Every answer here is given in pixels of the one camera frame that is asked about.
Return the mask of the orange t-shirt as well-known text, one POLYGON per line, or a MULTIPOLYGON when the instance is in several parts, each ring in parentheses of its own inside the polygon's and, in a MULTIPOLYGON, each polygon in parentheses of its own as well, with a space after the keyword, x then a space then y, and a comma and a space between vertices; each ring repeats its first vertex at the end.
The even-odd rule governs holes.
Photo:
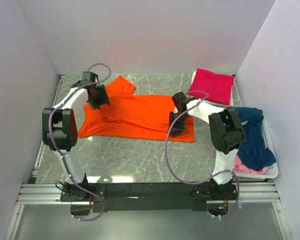
POLYGON ((169 114, 175 106, 171 96, 135 95, 136 86, 118 76, 105 87, 109 104, 92 109, 84 106, 85 118, 78 131, 80 138, 120 137, 164 141, 169 129, 169 114))

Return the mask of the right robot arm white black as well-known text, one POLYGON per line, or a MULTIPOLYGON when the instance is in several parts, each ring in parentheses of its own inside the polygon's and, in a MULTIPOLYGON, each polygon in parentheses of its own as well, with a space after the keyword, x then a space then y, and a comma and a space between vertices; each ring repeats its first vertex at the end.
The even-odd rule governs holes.
POLYGON ((187 97, 178 92, 172 96, 175 110, 169 113, 169 128, 164 144, 164 157, 170 173, 175 179, 187 185, 209 186, 209 197, 220 200, 230 193, 237 193, 233 184, 235 157, 246 139, 242 122, 237 110, 232 107, 217 107, 204 102, 209 96, 187 97), (177 137, 186 130, 189 117, 200 119, 209 125, 211 142, 216 149, 216 159, 213 173, 210 177, 197 182, 189 182, 179 178, 171 168, 168 160, 169 137, 177 137))

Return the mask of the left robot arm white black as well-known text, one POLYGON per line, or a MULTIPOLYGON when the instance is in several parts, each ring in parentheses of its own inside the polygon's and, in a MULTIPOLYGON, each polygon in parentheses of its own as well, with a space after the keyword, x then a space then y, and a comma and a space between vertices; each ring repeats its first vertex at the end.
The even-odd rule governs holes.
POLYGON ((93 110, 110 104, 105 86, 90 71, 82 73, 81 79, 59 103, 42 110, 42 141, 59 158, 64 172, 62 195, 75 201, 91 197, 87 175, 75 151, 78 141, 75 113, 85 104, 93 110))

